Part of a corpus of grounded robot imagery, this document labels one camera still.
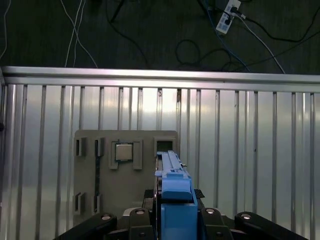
corrugated metal panel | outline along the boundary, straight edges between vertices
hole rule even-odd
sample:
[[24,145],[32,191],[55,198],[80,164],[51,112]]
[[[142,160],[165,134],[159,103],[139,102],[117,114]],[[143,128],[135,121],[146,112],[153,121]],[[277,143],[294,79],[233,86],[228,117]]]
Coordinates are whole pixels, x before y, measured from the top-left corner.
[[176,130],[207,207],[320,238],[320,77],[73,71],[3,71],[1,239],[72,227],[78,129]]

